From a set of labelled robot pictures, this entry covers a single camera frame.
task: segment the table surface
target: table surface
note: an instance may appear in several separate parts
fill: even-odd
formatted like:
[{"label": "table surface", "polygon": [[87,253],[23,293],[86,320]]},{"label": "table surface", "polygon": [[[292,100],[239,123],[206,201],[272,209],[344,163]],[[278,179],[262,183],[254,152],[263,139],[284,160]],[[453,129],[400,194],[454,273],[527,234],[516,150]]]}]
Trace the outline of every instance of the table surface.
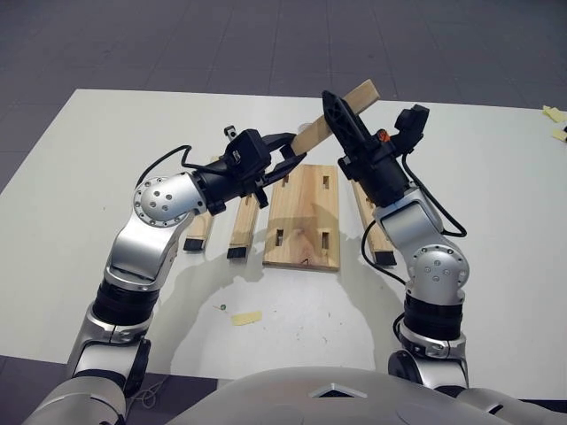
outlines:
[{"label": "table surface", "polygon": [[[371,131],[393,132],[411,105],[378,102],[362,118]],[[424,105],[425,138],[408,162],[469,230],[457,243],[471,266],[462,325],[470,383],[565,398],[566,146],[539,111]],[[0,196],[0,354],[66,362],[136,178],[155,158],[189,143],[191,161],[206,163],[223,152],[228,125],[297,132],[321,113],[314,98],[77,90]],[[305,162],[339,156],[331,137]],[[178,161],[155,174],[178,172]],[[237,203],[214,218],[204,254],[180,252],[155,309],[148,370],[224,379],[289,366],[386,371],[399,349],[391,325],[403,288],[361,259],[363,229],[342,174],[338,273],[263,267],[268,208],[247,262],[229,263]],[[232,313],[255,310],[262,321],[230,324]]]}]

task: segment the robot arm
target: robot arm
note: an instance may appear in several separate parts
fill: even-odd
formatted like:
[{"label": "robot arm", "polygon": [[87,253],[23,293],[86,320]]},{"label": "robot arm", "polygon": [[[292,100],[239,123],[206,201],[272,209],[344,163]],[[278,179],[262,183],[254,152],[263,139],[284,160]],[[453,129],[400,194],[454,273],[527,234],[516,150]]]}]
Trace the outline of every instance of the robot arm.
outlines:
[{"label": "robot arm", "polygon": [[[221,213],[234,197],[253,193],[260,207],[267,206],[263,188],[283,178],[305,157],[293,154],[293,134],[262,138],[256,130],[237,135],[228,127],[225,135],[229,145],[212,164],[186,164],[187,147],[182,165],[196,171],[138,182],[130,219],[114,240],[104,279],[67,362],[68,380],[26,424],[123,423],[125,397],[135,394],[144,379],[151,348],[145,334],[182,231],[196,215]],[[276,149],[284,161],[266,174],[270,152]]]},{"label": "robot arm", "polygon": [[390,137],[384,130],[371,135],[340,97],[323,92],[322,99],[325,119],[346,154],[338,164],[377,205],[376,223],[408,267],[404,317],[397,328],[404,351],[391,356],[390,374],[433,389],[467,388],[461,319],[469,264],[445,237],[455,234],[443,229],[431,198],[437,201],[419,181],[410,182],[397,161],[402,156],[409,171],[406,156],[422,139],[429,110],[420,105],[404,110],[395,125],[400,132]]}]

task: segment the sticky note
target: sticky note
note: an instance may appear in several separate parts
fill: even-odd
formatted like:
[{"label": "sticky note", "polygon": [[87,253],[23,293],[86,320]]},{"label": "sticky note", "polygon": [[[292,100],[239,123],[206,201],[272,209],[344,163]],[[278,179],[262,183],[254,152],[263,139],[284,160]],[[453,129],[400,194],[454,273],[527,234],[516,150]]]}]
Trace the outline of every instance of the sticky note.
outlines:
[{"label": "sticky note", "polygon": [[255,321],[261,321],[262,312],[234,314],[230,317],[230,320],[232,321],[232,326],[249,325]]},{"label": "sticky note", "polygon": [[553,130],[552,136],[555,139],[561,140],[562,142],[567,142],[567,132],[564,132],[564,131],[560,130],[559,128],[556,128],[555,130]]},{"label": "sticky note", "polygon": [[565,121],[565,114],[557,108],[550,108],[549,106],[543,105],[543,114],[547,115],[555,122]]}]

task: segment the wooden block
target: wooden block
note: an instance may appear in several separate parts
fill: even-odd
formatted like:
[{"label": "wooden block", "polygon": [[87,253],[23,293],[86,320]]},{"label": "wooden block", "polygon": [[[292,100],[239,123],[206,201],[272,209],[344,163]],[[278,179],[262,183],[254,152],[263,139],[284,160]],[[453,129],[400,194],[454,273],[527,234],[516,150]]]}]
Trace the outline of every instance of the wooden block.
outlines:
[{"label": "wooden block", "polygon": [[260,206],[256,197],[248,195],[240,199],[237,219],[234,222],[232,237],[230,238],[229,259],[243,259],[252,247],[254,228]]},{"label": "wooden block", "polygon": [[[211,162],[216,161],[219,157],[212,157]],[[206,240],[211,234],[213,226],[213,216],[209,211],[204,212],[193,219],[187,230],[187,238],[183,246],[184,251],[203,251],[205,249]]]},{"label": "wooden block", "polygon": [[338,173],[298,166],[274,185],[263,264],[337,271]]},{"label": "wooden block", "polygon": [[[366,229],[374,220],[372,213],[374,212],[376,206],[366,196],[364,189],[358,182],[352,181],[352,184],[354,189],[354,197],[356,197],[356,204],[358,205],[358,211],[361,214],[362,226]],[[396,264],[395,258],[393,256],[393,245],[388,240],[380,226],[375,225],[370,230],[367,241],[378,265],[393,266]]]},{"label": "wooden block", "polygon": [[[374,83],[366,80],[356,89],[344,97],[355,114],[364,112],[369,106],[374,104],[380,95]],[[332,134],[325,117],[322,115],[309,127],[295,136],[291,142],[291,148],[296,155],[311,151],[316,145],[325,140]]]}]

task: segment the wire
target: wire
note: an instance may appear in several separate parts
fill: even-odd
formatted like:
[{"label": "wire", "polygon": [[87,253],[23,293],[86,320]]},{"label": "wire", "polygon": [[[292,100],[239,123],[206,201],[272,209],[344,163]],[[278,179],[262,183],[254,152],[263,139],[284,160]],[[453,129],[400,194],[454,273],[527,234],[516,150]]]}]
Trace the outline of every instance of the wire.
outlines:
[{"label": "wire", "polygon": [[130,410],[132,409],[132,406],[136,401],[141,401],[144,409],[152,409],[156,405],[156,402],[158,401],[158,393],[167,379],[169,379],[169,376],[166,376],[161,381],[154,383],[152,386],[146,388],[145,390],[140,390],[136,394],[134,394],[134,396],[132,396],[131,398],[132,401],[130,401],[128,408],[126,409],[124,419],[128,419]]},{"label": "wire", "polygon": [[[378,272],[383,273],[387,276],[390,276],[391,278],[395,279],[396,281],[400,282],[402,285],[406,286],[406,283],[404,282],[404,280],[397,276],[396,274],[389,272],[388,270],[382,268],[381,266],[379,266],[378,264],[376,264],[374,261],[372,261],[368,255],[366,254],[366,239],[368,238],[368,235],[370,233],[370,230],[372,229],[372,226],[376,225],[376,220],[373,220],[368,227],[366,228],[366,230],[364,230],[364,235],[362,235],[362,242],[361,242],[361,252],[362,252],[362,257],[366,260],[367,263],[369,263],[369,265],[371,267],[374,267]],[[394,321],[392,324],[392,331],[393,334],[396,336],[396,338],[398,339],[398,341],[400,340],[400,332],[398,331],[398,325],[400,324],[400,321],[404,318],[404,313],[400,314]]]},{"label": "wire", "polygon": [[416,183],[416,185],[419,187],[419,189],[421,189],[421,191],[425,194],[425,196],[427,196],[429,200],[437,207],[437,209],[445,216],[445,218],[449,220],[451,224],[459,230],[459,233],[456,233],[443,229],[441,235],[465,237],[467,235],[467,229],[464,228],[464,226],[459,221],[457,221],[445,208],[443,208],[443,205],[441,205],[441,203],[432,195],[432,193],[427,189],[427,187],[423,184],[423,182],[419,180],[419,178],[414,174],[414,172],[411,171],[411,169],[408,166],[408,162],[406,161],[407,156],[408,156],[407,153],[404,153],[401,156],[401,165],[404,167],[406,173],[408,173],[409,177]]},{"label": "wire", "polygon": [[401,320],[404,318],[404,313],[400,314],[398,317],[396,317],[393,321],[392,324],[392,332],[394,335],[396,335],[396,338],[398,338],[398,341],[400,340],[400,322]]},{"label": "wire", "polygon": [[148,166],[140,175],[140,177],[138,178],[138,181],[136,183],[136,186],[138,187],[146,178],[146,176],[150,173],[151,170],[153,170],[156,166],[158,166],[159,164],[161,164],[163,161],[165,161],[166,159],[168,159],[169,157],[171,157],[172,155],[176,154],[177,152],[180,151],[184,151],[183,152],[183,157],[181,159],[181,166],[185,167],[185,168],[192,168],[194,170],[198,170],[198,171],[202,171],[205,173],[209,173],[209,174],[217,174],[217,175],[228,175],[229,173],[226,171],[220,171],[220,170],[216,170],[214,168],[211,168],[209,166],[199,166],[197,164],[191,164],[189,162],[187,162],[187,156],[189,155],[189,152],[192,148],[188,145],[188,144],[182,144],[181,146],[169,151],[168,153],[166,153],[164,156],[156,159],[155,161],[153,161],[151,163],[150,166]]},{"label": "wire", "polygon": [[396,274],[394,274],[392,272],[389,272],[385,268],[382,268],[381,266],[376,264],[374,261],[369,259],[368,255],[366,253],[366,239],[368,238],[370,230],[372,229],[372,226],[374,226],[374,225],[376,225],[376,220],[373,220],[369,224],[369,226],[366,228],[366,230],[364,230],[364,235],[362,235],[362,242],[361,242],[362,257],[366,260],[367,263],[369,263],[369,265],[371,267],[374,267],[378,272],[383,273],[386,276],[390,276],[392,279],[395,279],[396,281],[398,281],[402,285],[406,286],[406,283],[404,282],[404,280],[401,277],[397,276]]}]

